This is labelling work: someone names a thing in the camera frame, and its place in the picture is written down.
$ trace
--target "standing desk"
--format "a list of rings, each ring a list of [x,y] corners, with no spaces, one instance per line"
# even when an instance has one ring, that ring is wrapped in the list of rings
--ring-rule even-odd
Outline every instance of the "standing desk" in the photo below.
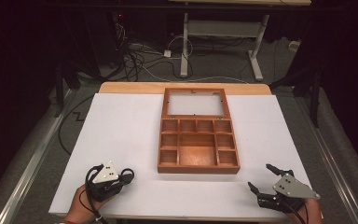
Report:
[[[241,169],[236,175],[159,174],[158,133],[165,88],[224,88]],[[275,193],[271,163],[310,182],[282,111],[264,84],[104,83],[93,99],[49,212],[64,216],[87,171],[112,161],[131,168],[132,183],[101,210],[104,217],[276,222],[282,213],[260,208],[249,190]]]
[[[218,4],[245,4],[263,6],[309,6],[310,0],[170,0],[174,2],[189,3],[218,3]],[[183,49],[181,58],[181,77],[187,77],[187,63],[189,53],[187,51],[187,38],[189,35],[214,35],[255,37],[255,47],[248,51],[249,60],[257,81],[263,80],[260,66],[257,62],[257,52],[263,40],[267,28],[269,15],[264,15],[261,22],[239,21],[190,21],[188,13],[185,13],[183,31]]]

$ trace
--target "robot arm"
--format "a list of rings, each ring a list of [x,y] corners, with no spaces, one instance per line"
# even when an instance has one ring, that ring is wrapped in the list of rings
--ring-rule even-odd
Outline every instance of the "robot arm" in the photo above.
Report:
[[[273,189],[277,192],[275,195],[260,193],[257,187],[248,182],[251,192],[257,196],[257,203],[260,207],[283,213],[294,213],[301,208],[305,199],[320,199],[318,193],[295,179],[292,170],[283,171],[270,164],[267,164],[267,168],[282,178],[273,185]]]
[[[102,202],[120,193],[122,188],[130,184],[134,177],[135,173],[129,168],[124,169],[119,175],[113,167],[112,162],[109,162],[105,166],[103,164],[94,166],[89,170],[86,175],[85,186],[90,209],[86,208],[97,217],[95,220],[101,221],[103,224],[108,224],[95,208],[92,200]]]

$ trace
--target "tray compartment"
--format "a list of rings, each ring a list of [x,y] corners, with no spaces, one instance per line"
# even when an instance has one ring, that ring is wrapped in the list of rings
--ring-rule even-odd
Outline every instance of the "tray compartment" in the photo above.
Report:
[[[210,119],[197,120],[197,132],[212,133],[213,132],[213,122]]]
[[[177,150],[161,150],[159,152],[160,165],[177,165],[178,152]]]
[[[214,131],[217,133],[232,133],[230,120],[215,120]]]
[[[220,166],[238,166],[238,157],[236,151],[219,150]]]
[[[196,121],[194,119],[181,119],[180,132],[194,133],[196,131]]]
[[[232,134],[217,134],[216,144],[217,149],[235,149],[235,143]]]
[[[179,140],[179,165],[217,165],[213,134],[182,134]]]
[[[161,131],[163,133],[174,133],[178,131],[177,119],[163,119],[161,123]]]
[[[162,133],[159,147],[161,149],[177,149],[178,148],[178,135]]]

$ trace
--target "wooden compartment tray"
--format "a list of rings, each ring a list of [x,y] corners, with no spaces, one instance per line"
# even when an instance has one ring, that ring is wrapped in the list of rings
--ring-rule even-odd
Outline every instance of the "wooden compartment tray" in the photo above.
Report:
[[[199,109],[191,110],[189,107],[193,105]],[[224,90],[166,89],[160,123],[158,172],[236,174],[240,168]]]

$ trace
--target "wooden table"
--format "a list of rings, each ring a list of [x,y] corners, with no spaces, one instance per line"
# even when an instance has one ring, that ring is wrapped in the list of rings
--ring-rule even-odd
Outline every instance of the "wooden table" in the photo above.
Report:
[[[165,88],[223,88],[227,95],[271,95],[265,84],[177,83],[177,82],[105,82],[99,93],[163,94]]]
[[[159,174],[158,133],[163,91],[224,88],[236,134],[241,169],[236,175]],[[131,168],[132,183],[101,209],[104,217],[277,222],[282,213],[260,208],[250,181],[275,193],[279,180],[271,163],[292,169],[309,185],[282,111],[264,84],[108,82],[93,99],[49,212],[64,216],[87,171],[112,161],[118,172]]]

